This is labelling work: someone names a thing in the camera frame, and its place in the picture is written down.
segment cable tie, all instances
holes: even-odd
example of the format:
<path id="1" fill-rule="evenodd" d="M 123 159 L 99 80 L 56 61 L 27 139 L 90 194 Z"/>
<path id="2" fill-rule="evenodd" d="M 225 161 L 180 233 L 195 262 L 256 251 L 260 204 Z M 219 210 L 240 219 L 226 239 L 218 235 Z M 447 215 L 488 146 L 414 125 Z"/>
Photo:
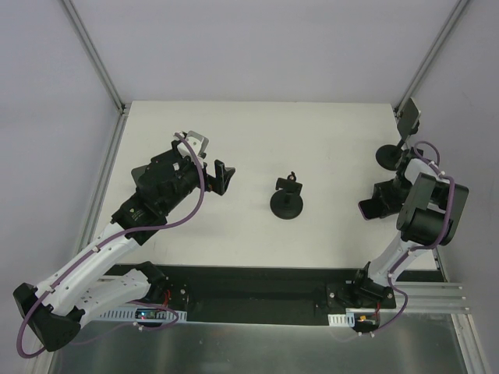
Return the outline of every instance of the cable tie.
<path id="1" fill-rule="evenodd" d="M 47 285 L 47 287 L 44 289 L 44 291 L 46 291 L 46 292 L 49 292 L 49 293 L 53 294 L 53 293 L 55 292 L 55 288 L 52 288 L 52 287 L 50 286 L 50 284 L 49 284 L 49 285 Z"/>

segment black suction cup base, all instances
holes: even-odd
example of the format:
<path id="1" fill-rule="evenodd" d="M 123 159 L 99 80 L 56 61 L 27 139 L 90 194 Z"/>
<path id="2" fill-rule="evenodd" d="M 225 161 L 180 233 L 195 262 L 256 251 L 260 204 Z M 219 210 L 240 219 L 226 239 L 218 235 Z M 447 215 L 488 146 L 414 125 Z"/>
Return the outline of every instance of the black suction cup base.
<path id="1" fill-rule="evenodd" d="M 301 196 L 288 194 L 282 189 L 272 196 L 271 209 L 277 217 L 292 220 L 302 213 L 303 200 Z"/>
<path id="2" fill-rule="evenodd" d="M 376 161 L 384 169 L 389 171 L 397 170 L 397 163 L 402 156 L 402 150 L 391 144 L 382 146 L 376 151 Z"/>

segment reflective metal surface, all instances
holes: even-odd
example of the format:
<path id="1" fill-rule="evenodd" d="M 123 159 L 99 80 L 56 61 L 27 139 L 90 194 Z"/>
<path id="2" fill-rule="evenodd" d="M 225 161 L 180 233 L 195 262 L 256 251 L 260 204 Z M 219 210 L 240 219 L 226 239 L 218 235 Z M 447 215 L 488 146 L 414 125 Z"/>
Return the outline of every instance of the reflective metal surface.
<path id="1" fill-rule="evenodd" d="M 115 323 L 96 322 L 77 340 Z M 403 315 L 375 338 L 349 328 L 180 323 L 142 332 L 125 326 L 91 344 L 67 346 L 51 374 L 466 373 L 448 315 Z"/>

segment black stand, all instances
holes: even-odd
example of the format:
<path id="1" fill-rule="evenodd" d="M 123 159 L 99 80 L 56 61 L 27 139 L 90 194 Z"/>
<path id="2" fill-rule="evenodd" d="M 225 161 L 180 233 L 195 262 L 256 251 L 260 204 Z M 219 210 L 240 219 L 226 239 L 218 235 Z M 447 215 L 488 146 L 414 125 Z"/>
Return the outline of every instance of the black stand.
<path id="1" fill-rule="evenodd" d="M 296 182 L 295 173 L 291 172 L 287 179 L 279 178 L 275 189 L 278 190 L 271 198 L 271 209 L 277 217 L 292 220 L 303 210 L 303 200 L 299 195 L 302 184 Z"/>
<path id="2" fill-rule="evenodd" d="M 389 171 L 397 170 L 397 163 L 402 156 L 402 146 L 404 140 L 400 140 L 396 146 L 386 144 L 380 147 L 376 152 L 376 161 L 384 169 Z"/>
<path id="3" fill-rule="evenodd" d="M 397 170 L 397 163 L 402 156 L 402 147 L 407 139 L 418 132 L 419 116 L 421 112 L 414 100 L 409 98 L 404 108 L 400 112 L 400 118 L 397 123 L 397 130 L 400 134 L 400 141 L 396 146 L 387 144 L 382 146 L 376 152 L 376 161 L 384 169 L 389 171 Z"/>

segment wire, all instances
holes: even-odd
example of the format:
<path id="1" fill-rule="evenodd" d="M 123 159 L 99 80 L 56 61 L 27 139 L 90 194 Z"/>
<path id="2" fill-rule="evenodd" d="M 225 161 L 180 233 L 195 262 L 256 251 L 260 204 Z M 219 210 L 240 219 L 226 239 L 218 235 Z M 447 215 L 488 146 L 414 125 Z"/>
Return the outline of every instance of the wire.
<path id="1" fill-rule="evenodd" d="M 197 201 L 196 206 L 194 209 L 187 214 L 183 219 L 176 221 L 172 224 L 165 224 L 161 226 L 143 226 L 139 228 L 129 228 L 127 230 L 120 231 L 117 234 L 111 235 L 109 238 L 106 238 L 103 240 L 101 243 L 99 243 L 97 246 L 98 249 L 101 249 L 104 245 L 108 244 L 109 242 L 115 240 L 116 238 L 119 238 L 120 236 L 129 234 L 131 232 L 137 232 L 137 231 L 159 231 L 159 230 L 164 230 L 167 228 L 176 228 L 177 226 L 180 226 L 181 224 L 186 223 L 188 220 L 190 220 L 194 215 L 197 213 L 197 211 L 201 208 L 201 204 L 203 203 L 204 199 L 204 175 L 203 175 L 203 167 L 201 166 L 200 161 L 197 158 L 196 153 L 194 152 L 193 148 L 190 146 L 190 144 L 184 139 L 182 135 L 179 133 L 175 133 L 175 136 L 179 138 L 179 140 L 187 147 L 187 150 L 189 150 L 189 153 L 193 159 L 194 164 L 196 165 L 197 173 L 200 177 L 200 197 Z M 50 288 L 53 290 L 57 286 L 61 284 L 63 280 L 65 280 L 81 263 L 83 263 L 86 259 L 88 259 L 90 256 L 92 256 L 95 252 L 93 250 L 88 251 L 85 253 L 83 256 L 81 256 L 73 265 L 71 265 L 60 277 L 58 277 L 54 283 L 50 285 Z M 31 306 L 30 310 L 26 315 L 24 316 L 23 322 L 21 323 L 21 327 L 19 328 L 19 332 L 17 333 L 17 339 L 16 339 L 16 349 L 17 353 L 19 356 L 22 358 L 34 358 L 40 355 L 45 351 L 45 348 L 41 348 L 40 350 L 34 352 L 34 353 L 26 353 L 23 350 L 23 335 L 24 331 L 26 330 L 27 324 L 30 321 L 31 317 L 33 316 L 35 310 L 37 310 L 38 306 L 48 297 L 50 294 L 50 291 L 45 291 L 38 300 Z"/>
<path id="2" fill-rule="evenodd" d="M 437 155 L 437 162 L 432 162 L 426 158 L 424 158 L 421 153 L 416 149 L 418 144 L 426 144 L 428 146 L 431 146 L 433 150 L 435 151 L 435 154 Z M 386 327 L 390 326 L 395 320 L 397 320 L 402 313 L 405 311 L 407 308 L 407 304 L 409 303 L 409 296 L 402 291 L 400 288 L 396 288 L 393 284 L 393 280 L 391 279 L 392 274 L 398 269 L 398 267 L 409 257 L 411 252 L 418 251 L 421 249 L 434 249 L 439 245 L 442 240 L 444 239 L 445 235 L 448 233 L 448 228 L 449 228 L 449 222 L 451 220 L 451 212 L 452 212 L 452 205 L 454 203 L 454 192 L 455 192 L 455 180 L 451 176 L 445 175 L 443 171 L 440 171 L 438 168 L 438 164 L 440 163 L 440 153 L 438 152 L 438 149 L 430 142 L 426 141 L 419 141 L 414 144 L 414 153 L 416 156 L 422 160 L 425 164 L 427 164 L 434 172 L 437 174 L 439 178 L 446 179 L 449 181 L 449 193 L 448 193 L 448 199 L 447 199 L 447 206 L 445 207 L 445 214 L 444 214 L 444 224 L 442 225 L 442 229 L 440 231 L 440 234 L 437 236 L 435 241 L 430 244 L 430 245 L 416 245 L 412 247 L 408 253 L 404 254 L 396 263 L 395 265 L 390 269 L 388 272 L 388 283 L 390 284 L 390 287 L 395 291 L 404 296 L 404 304 L 398 311 L 398 313 L 390 319 L 388 322 L 386 322 L 383 326 L 379 327 L 377 331 L 383 330 Z"/>
<path id="3" fill-rule="evenodd" d="M 374 312 L 374 315 L 376 316 L 377 322 L 380 322 L 380 309 L 381 309 L 381 303 L 378 302 L 376 305 L 376 311 Z"/>
<path id="4" fill-rule="evenodd" d="M 151 305 L 151 304 L 147 304 L 145 302 L 139 302 L 138 300 L 133 300 L 132 302 L 129 302 L 129 303 L 130 304 L 135 304 L 135 305 L 140 305 L 140 306 L 153 307 L 154 309 L 160 309 L 160 310 L 163 310 L 165 312 L 170 312 L 175 317 L 175 319 L 173 321 L 168 322 L 168 323 L 163 323 L 159 327 L 148 327 L 148 326 L 141 325 L 142 326 L 142 330 L 145 330 L 145 331 L 164 330 L 164 329 L 169 328 L 169 327 L 173 326 L 174 324 L 176 324 L 179 321 L 179 319 L 180 319 L 179 314 L 175 310 L 170 309 L 170 308 L 168 308 L 168 307 L 166 307 L 164 305 Z M 112 329 L 106 331 L 105 333 L 101 333 L 101 334 L 97 335 L 96 337 L 92 337 L 89 340 L 75 341 L 75 342 L 72 341 L 69 344 L 70 345 L 75 345 L 75 346 L 87 345 L 87 344 L 93 343 L 93 342 L 95 342 L 97 340 L 100 340 L 103 337 L 108 336 L 110 333 L 114 333 L 116 330 L 120 330 L 124 326 L 135 326 L 135 325 L 133 323 L 130 323 L 130 322 L 120 323 L 119 325 L 114 326 Z"/>
<path id="5" fill-rule="evenodd" d="M 423 157 L 423 155 L 418 151 L 417 147 L 420 144 L 426 144 L 427 146 L 430 146 L 432 150 L 434 150 L 435 154 L 437 155 L 437 161 L 435 161 L 435 164 L 437 164 L 437 166 L 440 166 L 440 152 L 432 143 L 427 142 L 426 140 L 420 140 L 419 142 L 414 143 L 413 147 L 414 147 L 414 154 L 416 155 L 416 157 L 418 157 L 420 160 L 423 160 L 427 164 L 430 163 L 430 160 Z"/>
<path id="6" fill-rule="evenodd" d="M 165 292 L 165 302 L 163 302 L 163 306 L 168 306 L 168 302 L 170 301 L 170 297 L 172 296 L 172 293 L 170 290 L 166 290 Z"/>

